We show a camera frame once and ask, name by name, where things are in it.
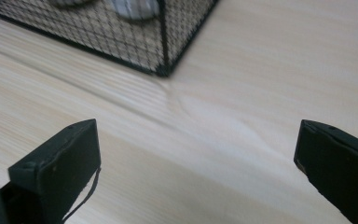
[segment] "black strap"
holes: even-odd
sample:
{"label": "black strap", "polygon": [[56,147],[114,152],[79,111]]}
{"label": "black strap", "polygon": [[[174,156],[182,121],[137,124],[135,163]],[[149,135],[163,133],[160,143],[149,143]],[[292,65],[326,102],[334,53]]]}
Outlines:
{"label": "black strap", "polygon": [[68,220],[68,218],[71,217],[77,211],[77,209],[79,209],[94,193],[94,191],[98,185],[98,177],[100,175],[100,172],[101,172],[101,167],[98,168],[98,170],[95,172],[94,181],[92,183],[91,189],[89,190],[89,193],[87,194],[86,198],[74,210],[72,210],[72,212],[68,213],[68,215],[66,215],[66,217],[63,218],[62,224],[65,223],[65,221]]}

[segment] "metal wire mesh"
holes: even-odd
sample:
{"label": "metal wire mesh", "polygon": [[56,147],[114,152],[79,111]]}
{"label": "metal wire mesh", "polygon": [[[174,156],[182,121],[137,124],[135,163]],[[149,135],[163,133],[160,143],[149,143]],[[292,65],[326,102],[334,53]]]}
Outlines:
{"label": "metal wire mesh", "polygon": [[118,16],[108,1],[61,8],[49,0],[0,0],[0,18],[164,77],[218,0],[158,0],[159,16],[138,22]]}

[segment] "white object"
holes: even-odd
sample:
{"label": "white object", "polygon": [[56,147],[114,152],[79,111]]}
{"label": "white object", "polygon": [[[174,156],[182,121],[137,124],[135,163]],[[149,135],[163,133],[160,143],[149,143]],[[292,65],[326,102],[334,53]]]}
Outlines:
{"label": "white object", "polygon": [[159,14],[157,0],[108,0],[113,10],[128,20],[147,20]]}

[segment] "light wood surface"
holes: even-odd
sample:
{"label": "light wood surface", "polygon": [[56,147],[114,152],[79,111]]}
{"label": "light wood surface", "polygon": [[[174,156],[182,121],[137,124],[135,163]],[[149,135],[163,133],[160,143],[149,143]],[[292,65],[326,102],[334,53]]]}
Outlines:
{"label": "light wood surface", "polygon": [[0,186],[92,118],[100,184],[68,223],[349,223],[293,156],[302,119],[358,137],[358,1],[223,0],[170,79],[0,21]]}

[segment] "black wire cage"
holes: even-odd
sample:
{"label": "black wire cage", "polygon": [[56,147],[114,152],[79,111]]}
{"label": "black wire cage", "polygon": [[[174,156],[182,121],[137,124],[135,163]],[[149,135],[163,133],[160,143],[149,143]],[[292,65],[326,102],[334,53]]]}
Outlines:
{"label": "black wire cage", "polygon": [[[149,6],[149,15],[131,14],[134,3],[145,1],[155,4]],[[118,2],[127,9],[124,14]],[[168,77],[217,2],[0,0],[0,19],[146,74]]]}

